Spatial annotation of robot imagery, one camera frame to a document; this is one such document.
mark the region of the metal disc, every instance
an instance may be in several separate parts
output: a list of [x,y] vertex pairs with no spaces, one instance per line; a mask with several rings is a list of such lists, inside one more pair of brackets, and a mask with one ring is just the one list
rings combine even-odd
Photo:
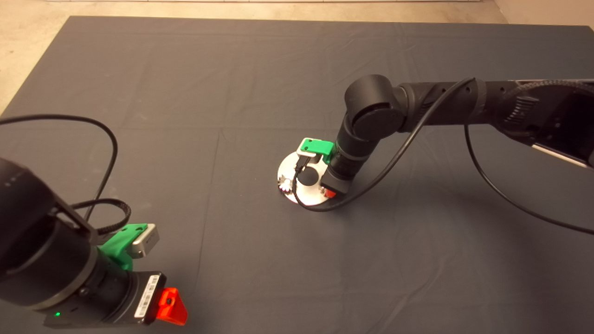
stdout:
[[[279,189],[281,186],[285,186],[285,189],[288,190],[293,184],[293,178],[295,177],[295,165],[297,164],[297,160],[299,160],[299,155],[296,152],[289,154],[283,162],[280,163],[279,171],[277,173],[276,179],[279,185]],[[317,163],[308,163],[309,167],[314,168],[320,177],[326,172],[328,165],[326,165],[322,159]],[[293,203],[297,203],[295,199],[295,195],[293,194],[292,190],[289,192],[285,192],[281,190],[281,192]],[[320,180],[314,185],[303,185],[299,180],[297,180],[297,195],[301,202],[303,202],[307,206],[318,205],[328,200],[328,197],[324,196],[324,189],[320,185]]]

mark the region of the sticker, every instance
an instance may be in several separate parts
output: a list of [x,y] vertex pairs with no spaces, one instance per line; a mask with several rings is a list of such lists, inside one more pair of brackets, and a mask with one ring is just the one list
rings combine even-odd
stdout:
[[157,288],[159,275],[151,275],[148,278],[147,286],[144,287],[143,296],[140,298],[140,303],[134,313],[135,318],[144,318],[149,309],[150,300],[153,298],[154,290]]

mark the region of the barcode label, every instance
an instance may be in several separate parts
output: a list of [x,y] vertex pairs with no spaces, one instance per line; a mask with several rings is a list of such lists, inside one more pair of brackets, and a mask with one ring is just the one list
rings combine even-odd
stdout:
[[143,318],[147,314],[147,310],[149,309],[150,300],[153,298],[154,290],[157,288],[157,282],[159,281],[159,275],[151,275],[148,278],[147,286],[144,287],[144,292],[142,298],[140,298],[140,303],[138,303],[138,307],[136,308],[136,313],[134,313],[135,318]]

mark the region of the black cable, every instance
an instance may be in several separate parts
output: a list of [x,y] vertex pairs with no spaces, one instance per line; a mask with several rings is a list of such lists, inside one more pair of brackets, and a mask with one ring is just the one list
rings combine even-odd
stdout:
[[[61,114],[35,114],[35,115],[26,115],[26,116],[15,116],[15,117],[6,117],[0,118],[0,125],[5,124],[12,124],[12,123],[19,123],[19,122],[29,122],[29,121],[42,121],[42,120],[60,120],[60,121],[74,121],[74,122],[83,122],[88,124],[93,124],[103,130],[111,140],[112,143],[112,154],[111,158],[109,159],[108,167],[105,170],[105,174],[103,175],[103,179],[99,184],[97,192],[95,193],[95,200],[98,200],[105,189],[105,185],[108,182],[109,176],[113,170],[113,166],[115,165],[115,160],[118,157],[118,141],[115,138],[113,132],[108,128],[107,125],[88,117],[83,116],[74,116],[74,115],[61,115]],[[94,205],[91,204],[87,209],[87,212],[84,215],[84,220],[89,221],[91,217],[91,213],[93,213]]]
[[362,195],[364,195],[365,193],[367,193],[369,190],[371,190],[373,187],[375,187],[378,183],[380,183],[380,181],[386,177],[386,175],[392,170],[392,168],[394,168],[394,166],[396,165],[396,163],[398,162],[398,160],[400,160],[400,158],[402,157],[402,155],[406,152],[406,150],[408,149],[408,147],[410,146],[410,144],[412,143],[412,141],[415,139],[416,135],[419,134],[421,128],[425,125],[425,123],[427,122],[427,120],[429,120],[429,117],[431,117],[431,115],[441,106],[441,104],[448,99],[453,93],[457,92],[458,89],[464,87],[465,85],[467,85],[468,83],[474,81],[474,78],[466,78],[462,81],[457,82],[456,84],[454,84],[453,86],[451,86],[448,90],[446,90],[436,101],[435,103],[433,103],[433,105],[429,108],[429,110],[427,110],[427,112],[423,115],[423,117],[419,120],[419,122],[417,123],[417,125],[414,127],[414,129],[410,132],[410,134],[408,135],[408,137],[406,138],[406,140],[404,141],[404,143],[402,144],[402,146],[400,146],[400,149],[396,152],[396,154],[394,155],[394,157],[392,158],[392,160],[388,163],[388,165],[365,187],[363,188],[360,192],[358,192],[357,194],[354,194],[352,196],[346,197],[344,198],[342,201],[339,201],[337,203],[331,204],[329,206],[323,206],[323,207],[317,207],[317,206],[307,206],[305,205],[297,196],[297,176],[299,175],[299,173],[301,173],[301,171],[303,170],[303,167],[307,166],[307,162],[309,162],[309,159],[305,160],[305,164],[298,164],[298,166],[296,166],[295,168],[295,177],[293,177],[293,194],[295,195],[295,200],[297,201],[297,203],[299,203],[300,206],[302,206],[303,208],[309,210],[309,211],[314,211],[314,212],[328,212],[334,209],[337,209],[341,206],[344,206],[354,200],[356,200],[357,198],[361,197]]
[[497,186],[486,175],[485,171],[483,171],[483,169],[481,167],[481,164],[476,159],[475,151],[472,149],[472,143],[471,143],[471,140],[470,140],[470,132],[469,132],[469,129],[468,129],[469,123],[470,123],[470,117],[468,117],[468,120],[464,124],[464,137],[466,139],[466,147],[468,147],[468,153],[470,154],[470,159],[472,159],[472,163],[474,164],[474,166],[476,168],[476,171],[479,172],[479,174],[481,175],[481,177],[483,178],[483,180],[485,180],[485,182],[491,187],[491,189],[493,189],[499,196],[501,196],[508,203],[510,203],[511,205],[515,206],[516,208],[524,211],[528,215],[531,215],[531,216],[536,217],[538,219],[544,220],[545,222],[551,223],[553,225],[557,225],[557,226],[560,226],[560,227],[563,227],[563,228],[567,228],[567,229],[570,229],[570,230],[574,230],[574,231],[577,231],[577,232],[582,232],[582,233],[594,235],[594,230],[592,230],[592,229],[583,228],[583,227],[579,227],[579,226],[576,226],[576,225],[571,225],[571,224],[568,224],[568,223],[560,222],[560,221],[558,221],[556,219],[543,216],[540,213],[536,213],[536,212],[528,209],[527,207],[524,207],[521,204],[515,202],[514,200],[512,200],[511,198],[509,198],[507,195],[505,195],[503,193],[503,191],[501,191],[499,188],[497,188]]
[[74,203],[74,204],[71,204],[70,206],[74,210],[77,210],[77,209],[82,209],[84,207],[92,207],[97,204],[113,205],[113,206],[120,208],[124,212],[124,218],[122,220],[120,220],[119,222],[117,222],[113,225],[98,228],[97,234],[99,234],[99,235],[108,234],[108,233],[115,232],[115,231],[121,229],[128,223],[128,221],[130,220],[130,216],[132,215],[132,209],[130,209],[130,206],[127,205],[124,201],[121,201],[121,200],[118,200],[115,198],[99,198],[96,200],[89,200],[89,201]]

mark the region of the dark gray tablecloth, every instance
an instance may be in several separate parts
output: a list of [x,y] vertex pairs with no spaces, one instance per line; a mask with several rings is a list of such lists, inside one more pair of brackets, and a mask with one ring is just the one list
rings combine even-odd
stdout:
[[[587,27],[73,17],[5,116],[66,113],[121,144],[105,196],[161,241],[137,270],[178,287],[185,327],[81,333],[591,333],[594,238],[497,197],[461,127],[423,130],[376,189],[311,213],[276,188],[303,137],[333,140],[345,88],[365,74],[411,81],[594,78]],[[594,228],[594,174],[472,128],[497,184],[527,206]],[[380,144],[361,185],[404,135]],[[66,201],[90,198],[109,156],[72,123],[3,127],[0,156]],[[97,210],[95,226],[117,218]],[[1,333],[49,333],[0,302]]]

